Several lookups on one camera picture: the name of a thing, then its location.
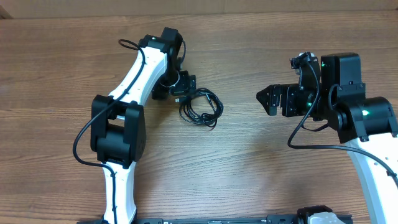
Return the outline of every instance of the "wall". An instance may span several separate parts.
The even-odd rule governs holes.
[[[393,10],[398,0],[0,0],[16,19],[216,14],[244,12],[309,12]]]

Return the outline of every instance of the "white arm segment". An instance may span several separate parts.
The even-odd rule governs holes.
[[[142,69],[139,78],[131,87],[130,91],[121,101],[130,103],[136,101],[139,105],[145,105],[155,83],[165,73],[167,69],[167,54],[162,53],[159,49],[152,47],[142,48],[146,58],[146,64]],[[138,56],[129,73],[126,75],[120,85],[109,95],[114,99],[122,95],[123,91],[128,87],[132,80],[136,77],[142,65],[142,54],[138,51]],[[136,214],[136,205],[134,203],[134,168],[136,163],[133,162],[128,169],[123,169],[122,165],[113,162],[107,162],[115,172],[116,177],[116,214],[118,224],[130,224]],[[106,186],[106,210],[104,219],[109,224],[114,224],[114,216],[112,211],[112,177],[107,169],[103,169],[105,173]]]
[[[134,203],[134,169],[136,163],[131,163],[128,169],[123,169],[122,165],[113,162],[107,162],[115,172],[116,178],[116,214],[118,224],[130,224],[136,214],[136,204]],[[109,170],[103,168],[105,174],[105,191],[106,191],[106,210],[104,219],[109,224],[114,224],[114,216],[112,211],[112,177]]]
[[[398,172],[398,138],[392,137],[391,133],[369,136],[368,142],[356,138],[347,142],[346,146],[368,151],[383,160],[395,173]],[[386,169],[373,159],[355,152],[348,154],[358,172],[371,223],[396,223],[398,189],[392,177],[387,176]]]
[[[167,68],[167,54],[162,53],[159,49],[152,47],[142,48],[145,54],[145,65],[144,69],[131,87],[130,91],[126,96],[122,98],[122,102],[130,103],[136,101],[138,105],[145,105],[155,83],[165,73]],[[134,65],[132,65],[129,73],[127,73],[124,80],[120,85],[113,90],[109,96],[113,96],[114,99],[122,95],[123,91],[128,87],[132,80],[136,77],[142,64],[142,54],[138,51],[138,56]]]

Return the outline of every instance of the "white plastic part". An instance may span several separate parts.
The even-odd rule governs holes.
[[[118,224],[130,224],[136,214],[136,204],[134,203],[134,169],[136,163],[131,163],[128,169],[123,169],[122,165],[113,162],[107,162],[105,165],[110,166],[115,172],[116,178],[116,215]],[[109,224],[114,224],[114,216],[112,211],[112,177],[109,170],[103,168],[105,174],[106,187],[106,210],[104,219]]]
[[[346,146],[368,151],[383,160],[395,173],[398,172],[398,138],[391,133],[369,136],[367,142],[356,138],[347,142]],[[397,223],[398,189],[392,177],[387,176],[386,169],[373,159],[355,152],[348,154],[358,172],[371,223]]]
[[[333,212],[313,214],[307,220],[309,224],[344,224]]]
[[[132,86],[129,93],[121,99],[122,102],[130,103],[132,101],[136,101],[138,105],[145,105],[145,102],[154,88],[155,83],[166,72],[167,54],[162,53],[159,49],[152,47],[144,47],[142,48],[142,51],[144,52],[146,58],[146,64],[144,65],[139,78]],[[137,59],[132,65],[129,73],[120,83],[120,85],[109,94],[109,96],[113,96],[114,99],[121,96],[123,91],[137,76],[141,65],[142,54],[140,51],[138,51]]]

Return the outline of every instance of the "wooden table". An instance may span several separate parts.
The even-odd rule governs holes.
[[[103,171],[77,163],[72,142],[94,96],[113,90],[135,61],[137,53],[117,40],[160,35],[165,26],[183,35],[184,68],[225,109],[209,131],[184,122],[173,99],[149,100],[135,175],[139,218],[263,217],[327,205],[369,223],[348,155],[288,148],[301,118],[266,115],[256,93],[297,83],[289,58],[300,52],[356,52],[367,97],[386,97],[397,114],[397,11],[0,21],[0,223],[75,223],[103,214]],[[301,131],[295,142],[338,138],[331,129]],[[96,161],[89,134],[78,150]]]

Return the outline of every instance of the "wooden tabletop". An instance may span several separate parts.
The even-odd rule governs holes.
[[[219,96],[224,113],[209,131],[183,121],[173,99],[147,102],[147,145],[135,174],[139,218],[263,217],[327,205],[369,223],[348,155],[288,148],[301,118],[266,115],[256,93],[297,83],[289,58],[300,52],[356,52],[367,97],[386,97],[397,114],[398,11],[0,21],[0,223],[102,216],[103,171],[79,164],[72,142],[94,96],[113,90],[135,61],[118,39],[160,35],[165,26],[183,35],[184,69]],[[331,129],[301,131],[295,143],[338,138]],[[79,146],[82,158],[96,161],[89,134]]]

